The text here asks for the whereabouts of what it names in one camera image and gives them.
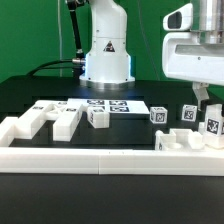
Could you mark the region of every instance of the green wall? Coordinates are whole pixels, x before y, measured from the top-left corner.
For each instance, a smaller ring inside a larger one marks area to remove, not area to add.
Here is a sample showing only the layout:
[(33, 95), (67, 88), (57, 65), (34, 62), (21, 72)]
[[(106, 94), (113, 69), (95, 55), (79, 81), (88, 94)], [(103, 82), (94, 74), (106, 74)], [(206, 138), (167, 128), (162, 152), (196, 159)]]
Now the green wall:
[[(162, 41), (165, 32), (163, 17), (188, 3), (188, 0), (115, 0), (128, 14), (127, 51), (132, 56), (132, 74), (138, 80), (167, 80), (162, 71)], [(75, 44), (67, 6), (61, 0), (63, 58), (75, 55)], [(58, 0), (1, 0), (0, 13), (0, 82), (14, 75), (24, 75), (38, 65), (57, 60), (59, 34)], [(91, 47), (91, 12), (89, 5), (77, 10), (83, 49)], [(143, 38), (145, 33), (147, 45)], [(39, 75), (59, 75), (59, 71), (40, 72)], [(63, 71), (71, 76), (71, 71)], [(219, 96), (222, 90), (216, 90)]]

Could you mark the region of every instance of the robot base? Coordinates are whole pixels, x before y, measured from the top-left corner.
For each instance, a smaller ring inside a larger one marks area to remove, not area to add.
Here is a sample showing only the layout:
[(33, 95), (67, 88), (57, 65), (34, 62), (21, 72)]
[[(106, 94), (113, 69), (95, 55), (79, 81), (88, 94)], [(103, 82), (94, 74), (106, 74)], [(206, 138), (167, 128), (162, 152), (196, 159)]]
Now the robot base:
[(127, 82), (123, 83), (104, 83), (104, 82), (94, 82), (91, 80), (87, 80), (83, 76), (80, 76), (80, 85), (95, 89), (119, 90), (119, 89), (133, 88), (135, 86), (135, 79), (131, 78)]

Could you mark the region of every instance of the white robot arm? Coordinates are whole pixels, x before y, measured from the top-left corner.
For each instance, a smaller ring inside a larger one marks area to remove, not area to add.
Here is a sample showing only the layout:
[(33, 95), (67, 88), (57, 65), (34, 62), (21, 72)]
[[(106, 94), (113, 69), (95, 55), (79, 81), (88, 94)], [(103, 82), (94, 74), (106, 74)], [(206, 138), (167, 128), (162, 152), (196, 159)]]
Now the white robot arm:
[(165, 30), (175, 31), (164, 38), (163, 71), (194, 82), (199, 108), (209, 99), (208, 84), (224, 85), (223, 14), (223, 0), (191, 0), (163, 21)]
[[(85, 0), (69, 0), (75, 6)], [(133, 86), (131, 58), (126, 51), (127, 14), (113, 0), (89, 0), (92, 12), (92, 48), (86, 55), (81, 85), (120, 89)]]

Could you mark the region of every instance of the white cube with pattern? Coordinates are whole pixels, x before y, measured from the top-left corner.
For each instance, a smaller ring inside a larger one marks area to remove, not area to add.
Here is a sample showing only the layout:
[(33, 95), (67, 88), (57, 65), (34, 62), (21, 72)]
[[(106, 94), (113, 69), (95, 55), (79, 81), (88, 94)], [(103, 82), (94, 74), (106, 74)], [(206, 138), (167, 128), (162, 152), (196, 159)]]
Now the white cube with pattern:
[(164, 107), (151, 107), (150, 108), (150, 120), (154, 124), (166, 124), (167, 123), (167, 109)]

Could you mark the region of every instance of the black table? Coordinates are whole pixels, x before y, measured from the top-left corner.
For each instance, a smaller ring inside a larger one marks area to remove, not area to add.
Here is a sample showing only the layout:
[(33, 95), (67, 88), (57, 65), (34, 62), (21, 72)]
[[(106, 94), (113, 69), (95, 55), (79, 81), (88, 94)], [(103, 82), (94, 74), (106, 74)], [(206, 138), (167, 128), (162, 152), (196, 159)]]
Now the black table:
[[(0, 84), (0, 120), (20, 116), (37, 100), (142, 100), (168, 109), (168, 123), (144, 115), (112, 115), (108, 130), (94, 130), (83, 116), (70, 143), (52, 141), (47, 124), (32, 141), (12, 146), (153, 150), (156, 130), (191, 128), (181, 121), (184, 104), (197, 104), (191, 84), (137, 81), (133, 89), (94, 90), (71, 78), (12, 77)], [(221, 102), (210, 95), (214, 103)], [(223, 223), (224, 178), (128, 175), (0, 175), (0, 223)]]

